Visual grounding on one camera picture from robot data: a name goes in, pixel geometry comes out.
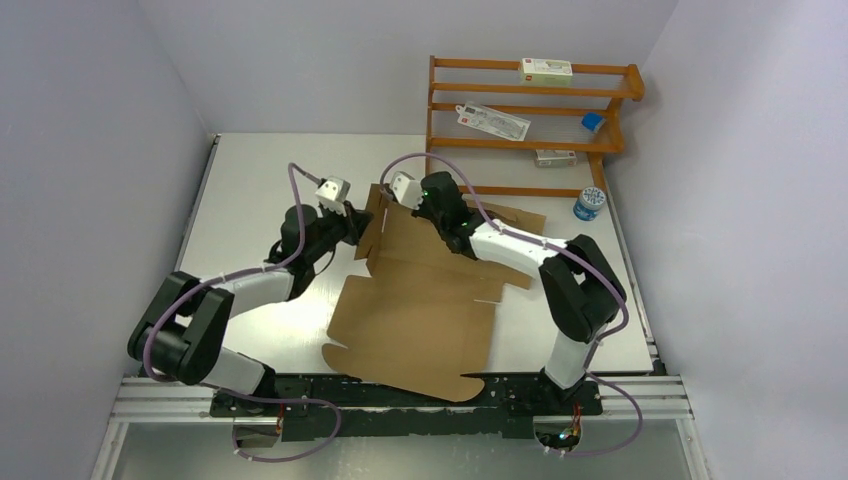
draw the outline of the white tabletop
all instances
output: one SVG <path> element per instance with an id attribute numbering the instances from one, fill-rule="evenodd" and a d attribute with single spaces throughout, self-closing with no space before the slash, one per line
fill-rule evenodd
<path id="1" fill-rule="evenodd" d="M 224 134 L 200 193 L 178 268 L 192 275 L 210 276 L 259 265 L 279 238 L 283 216 L 294 202 L 286 174 L 290 161 L 319 177 L 346 179 L 351 184 L 348 199 L 363 208 L 369 186 L 377 182 L 385 165 L 423 147 L 424 137 L 419 135 Z M 525 158 L 529 152 L 445 153 L 457 160 L 472 182 L 481 185 L 591 185 L 585 164 L 537 169 L 532 164 L 516 166 L 516 156 Z M 400 168 L 420 178 L 423 165 L 423 159 L 409 160 Z M 316 204 L 315 187 L 307 181 L 298 183 L 303 201 Z M 547 236 L 567 239 L 583 233 L 598 243 L 627 290 L 632 321 L 625 330 L 604 340 L 591 368 L 598 372 L 650 371 L 642 321 L 609 210 L 602 210 L 592 222 L 583 222 L 571 212 L 574 199 L 484 198 L 546 215 Z M 342 244 L 330 268 L 300 298 L 230 320 L 224 345 L 280 373 L 332 372 L 321 357 L 321 345 L 328 341 L 327 325 L 348 275 L 368 276 L 368 271 L 364 260 L 353 260 L 353 247 Z M 538 371 L 548 360 L 557 332 L 541 283 L 534 280 L 530 290 L 512 285 L 504 288 L 485 371 Z"/>

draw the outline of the small white box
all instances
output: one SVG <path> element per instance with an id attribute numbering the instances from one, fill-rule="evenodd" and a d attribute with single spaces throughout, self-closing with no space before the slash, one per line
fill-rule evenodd
<path id="1" fill-rule="evenodd" d="M 513 142 L 523 141 L 525 135 L 527 135 L 527 129 L 530 128 L 530 120 L 507 115 L 506 113 L 477 105 L 474 102 L 466 102 L 464 106 L 457 105 L 456 112 L 459 113 L 456 122 L 460 125 L 490 133 Z"/>
<path id="2" fill-rule="evenodd" d="M 521 59 L 521 84 L 545 87 L 571 85 L 571 62 L 544 58 Z"/>
<path id="3" fill-rule="evenodd" d="M 574 150 L 536 150 L 536 166 L 539 168 L 575 165 L 577 165 L 577 154 Z"/>

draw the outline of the wooden shelf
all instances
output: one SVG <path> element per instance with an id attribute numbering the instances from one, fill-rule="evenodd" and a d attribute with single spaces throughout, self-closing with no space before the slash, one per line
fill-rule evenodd
<path id="1" fill-rule="evenodd" d="M 530 87 L 524 85 L 487 85 L 475 83 L 434 83 L 433 90 L 445 92 L 520 93 L 527 95 L 570 95 L 572 97 L 602 97 L 635 99 L 638 93 L 631 90 L 606 90 L 603 88 Z"/>
<path id="2" fill-rule="evenodd" d="M 481 71 L 514 71 L 516 72 L 515 82 L 517 83 L 517 72 L 519 71 L 520 66 L 521 63 L 518 61 L 436 58 L 431 56 L 429 89 L 427 94 L 427 151 L 430 152 L 434 148 L 459 147 L 513 150 L 574 150 L 578 152 L 586 152 L 589 156 L 592 178 L 595 185 L 606 190 L 606 181 L 603 174 L 603 156 L 608 153 L 620 153 L 624 151 L 624 136 L 621 133 L 619 124 L 619 111 L 621 109 L 622 102 L 625 99 L 638 102 L 642 100 L 642 97 L 645 94 L 645 85 L 642 81 L 638 67 L 636 65 L 616 66 L 573 63 L 571 64 L 571 69 L 574 73 L 574 80 L 570 87 L 535 87 L 517 84 L 504 84 L 503 82 L 510 81 L 508 73 L 485 74 L 487 76 L 494 75 L 494 81 L 498 81 L 499 79 L 501 83 L 480 83 L 479 78 L 476 77 L 474 80 L 477 81 L 468 83 L 436 81 L 436 69 L 443 68 Z M 611 88 L 597 88 L 597 84 L 593 84 L 591 81 L 581 81 L 581 77 L 585 79 L 593 78 L 592 76 L 598 75 L 602 76 L 602 79 L 609 78 L 610 76 L 618 76 L 620 77 L 620 80 L 616 86 Z M 609 84 L 610 81 L 601 83 L 606 85 Z M 477 101 L 477 103 L 483 104 L 489 108 L 512 115 L 543 115 L 549 117 L 571 117 L 574 119 L 565 121 L 566 127 L 563 128 L 566 128 L 567 131 L 564 134 L 553 135 L 553 137 L 558 138 L 545 138 L 544 134 L 546 132 L 547 134 L 550 134 L 552 128 L 549 126 L 547 130 L 545 130 L 545 122 L 531 120 L 528 138 L 525 138 L 525 140 L 521 142 L 512 142 L 509 140 L 496 139 L 485 134 L 478 135 L 480 132 L 469 130 L 466 127 L 459 127 L 460 130 L 458 131 L 455 128 L 447 128 L 447 132 L 443 132 L 442 130 L 444 130 L 444 128 L 440 124 L 437 124 L 434 120 L 434 115 L 437 112 L 455 112 L 456 107 L 464 105 L 464 103 L 455 103 L 459 98 L 461 98 L 457 98 L 455 95 L 452 99 L 453 102 L 434 102 L 434 96 L 437 92 L 465 92 L 469 94 L 469 101 L 477 101 L 478 99 L 475 99 L 474 97 L 475 95 L 479 96 L 480 94 L 488 94 L 488 98 L 491 98 L 492 94 L 505 94 L 512 97 L 515 95 L 536 96 L 537 99 L 582 97 L 587 99 L 583 100 L 582 103 L 585 104 L 585 102 L 591 102 L 592 105 L 596 102 L 596 100 L 592 100 L 593 98 L 608 98 L 610 100 L 606 108 L 548 106 L 539 105 L 539 101 L 532 102 L 534 105 L 514 105 L 506 103 L 500 104 L 498 102 Z M 579 126 L 579 119 L 587 113 L 596 113 L 604 117 L 604 125 L 596 134 L 592 134 L 586 130 L 581 130 L 582 133 L 574 133 L 579 129 L 582 129 L 582 127 Z M 480 136 L 482 138 L 469 138 L 474 136 Z M 429 174 L 431 171 L 431 162 L 428 158 L 426 161 L 426 173 Z M 461 187 L 461 189 L 463 192 L 467 193 L 465 187 Z M 518 188 L 505 186 L 482 186 L 475 187 L 475 190 L 477 190 L 478 193 L 485 195 L 524 195 L 541 197 L 576 197 L 580 193 L 580 190 L 575 189 Z"/>
<path id="3" fill-rule="evenodd" d="M 576 150 L 580 152 L 618 153 L 612 144 L 569 142 L 513 142 L 510 140 L 483 140 L 480 138 L 432 137 L 431 147 L 506 148 L 510 150 Z"/>

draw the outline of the blue label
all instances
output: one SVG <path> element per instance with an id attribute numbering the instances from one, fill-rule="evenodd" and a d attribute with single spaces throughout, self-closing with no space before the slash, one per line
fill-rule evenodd
<path id="1" fill-rule="evenodd" d="M 595 210 L 589 210 L 578 201 L 574 203 L 574 215 L 576 215 L 580 220 L 590 222 L 598 216 L 598 212 Z"/>

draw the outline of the cardboard box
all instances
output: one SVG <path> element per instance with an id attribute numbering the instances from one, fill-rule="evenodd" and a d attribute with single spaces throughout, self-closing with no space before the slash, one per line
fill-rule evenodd
<path id="1" fill-rule="evenodd" d="M 539 168 L 573 167 L 577 165 L 574 150 L 536 150 L 536 166 Z"/>
<path id="2" fill-rule="evenodd" d="M 485 205 L 514 227 L 541 234 L 545 217 Z M 374 213 L 356 250 L 371 278 L 349 276 L 322 354 L 333 370 L 449 401 L 474 398 L 489 358 L 496 303 L 504 283 L 532 279 L 503 265 L 450 253 L 433 225 L 389 202 L 372 185 Z"/>
<path id="3" fill-rule="evenodd" d="M 521 59 L 521 84 L 544 87 L 571 85 L 571 62 L 546 58 Z"/>

